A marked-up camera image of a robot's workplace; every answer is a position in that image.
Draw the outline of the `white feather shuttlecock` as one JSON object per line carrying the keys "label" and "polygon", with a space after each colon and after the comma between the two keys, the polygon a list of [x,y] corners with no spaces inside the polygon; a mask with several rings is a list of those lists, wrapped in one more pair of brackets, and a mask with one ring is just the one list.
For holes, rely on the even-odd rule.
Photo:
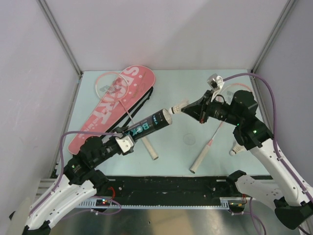
{"label": "white feather shuttlecock", "polygon": [[188,104],[189,104],[189,100],[188,99],[184,99],[179,104],[172,106],[169,109],[169,113],[171,115],[179,114],[179,113],[181,113],[182,108],[186,107]]}
{"label": "white feather shuttlecock", "polygon": [[232,149],[230,150],[229,154],[230,156],[234,156],[240,152],[243,152],[243,151],[246,151],[245,147],[244,146],[241,146],[241,145],[234,145],[232,147]]}

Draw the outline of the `black shuttlecock tube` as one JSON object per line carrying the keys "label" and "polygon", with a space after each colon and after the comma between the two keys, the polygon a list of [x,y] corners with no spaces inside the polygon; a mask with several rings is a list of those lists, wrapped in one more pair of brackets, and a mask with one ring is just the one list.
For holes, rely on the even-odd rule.
{"label": "black shuttlecock tube", "polygon": [[161,109],[128,127],[124,133],[125,135],[130,135],[134,141],[137,141],[171,124],[171,114],[166,109]]}

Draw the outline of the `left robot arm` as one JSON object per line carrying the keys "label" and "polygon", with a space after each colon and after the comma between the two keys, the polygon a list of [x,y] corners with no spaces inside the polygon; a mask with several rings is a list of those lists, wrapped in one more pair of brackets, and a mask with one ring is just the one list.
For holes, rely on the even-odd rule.
{"label": "left robot arm", "polygon": [[96,195],[104,195],[108,179],[96,167],[114,155],[133,151],[135,141],[130,134],[107,133],[106,142],[96,135],[87,138],[78,154],[68,161],[57,180],[39,199],[26,199],[11,214],[8,235],[47,235],[80,203]]}

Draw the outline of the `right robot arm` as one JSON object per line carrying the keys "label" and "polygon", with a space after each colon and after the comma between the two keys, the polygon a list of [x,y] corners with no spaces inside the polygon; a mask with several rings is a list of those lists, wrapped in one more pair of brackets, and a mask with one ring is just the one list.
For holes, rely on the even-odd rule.
{"label": "right robot arm", "polygon": [[212,91],[206,91],[181,111],[200,123],[215,118],[233,124],[236,142],[261,162],[277,184],[276,188],[269,187],[237,170],[228,177],[231,181],[226,183],[227,193],[251,196],[272,209],[287,228],[298,228],[313,214],[313,188],[291,166],[274,144],[273,133],[256,117],[258,104],[253,93],[238,90],[230,104],[216,101],[212,95]]}

